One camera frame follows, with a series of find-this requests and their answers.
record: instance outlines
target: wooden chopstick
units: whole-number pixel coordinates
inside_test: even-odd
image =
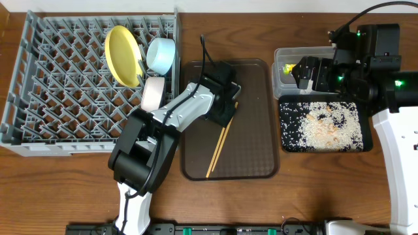
[[[222,142],[222,137],[223,137],[223,133],[224,132],[225,132],[225,128],[222,127],[221,135],[219,136],[219,140],[217,141],[216,149],[215,149],[214,155],[212,156],[212,160],[210,161],[210,166],[209,166],[209,169],[208,169],[208,173],[206,173],[206,177],[209,177],[210,169],[212,169],[212,166],[214,165],[214,161],[215,161],[215,158],[216,158],[216,153],[217,153],[217,151],[219,149],[219,145]]]
[[[217,160],[219,159],[219,155],[221,154],[223,143],[225,142],[225,139],[227,138],[229,127],[231,126],[233,119],[234,117],[232,117],[231,120],[229,121],[227,128],[222,128],[221,134],[219,136],[219,140],[217,141],[217,144],[216,144],[214,155],[212,156],[212,160],[210,161],[208,173],[206,173],[206,177],[209,177],[210,173],[215,170]]]

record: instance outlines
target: dish rack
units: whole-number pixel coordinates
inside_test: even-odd
[[[128,88],[111,75],[106,34],[122,25],[136,38],[142,59],[156,37],[173,39],[176,56],[165,75],[165,102],[178,95],[178,13],[160,16],[39,18],[27,13],[5,111],[0,146],[22,156],[68,156],[111,152],[127,117],[139,108],[142,88],[157,76],[140,61],[140,87]],[[153,144],[138,141],[145,148]]]

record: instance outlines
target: wooden table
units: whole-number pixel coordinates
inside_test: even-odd
[[[271,65],[275,49],[326,46],[327,31],[352,17],[181,14],[182,64],[201,60],[199,35],[203,33],[214,59],[260,58]],[[0,110],[24,18],[23,13],[10,14],[0,39]],[[402,68],[417,69],[418,15],[369,14],[357,23],[399,23]],[[178,223],[280,224],[290,216],[304,221],[341,216],[387,224],[389,188],[375,131],[373,141],[368,153],[288,154],[280,150],[280,171],[269,180],[192,182],[182,176],[177,153],[166,180],[153,195],[150,214]],[[119,213],[119,191],[107,168],[109,154],[20,157],[1,148],[0,155],[2,234],[63,234],[69,223],[104,223]]]

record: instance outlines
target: yellow object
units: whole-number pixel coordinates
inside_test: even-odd
[[[296,66],[296,65],[295,64],[285,64],[285,66],[283,68],[283,73],[284,74],[291,73],[294,66]]]
[[[138,60],[141,58],[138,43],[132,33],[124,26],[115,26],[104,42],[106,62],[113,77],[122,85],[139,85],[137,75],[142,76]]]

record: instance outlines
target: green led light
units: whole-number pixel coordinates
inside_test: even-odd
[[[402,86],[404,84],[404,82],[403,81],[400,81],[400,80],[396,80],[396,81],[394,81],[394,85],[395,86]]]

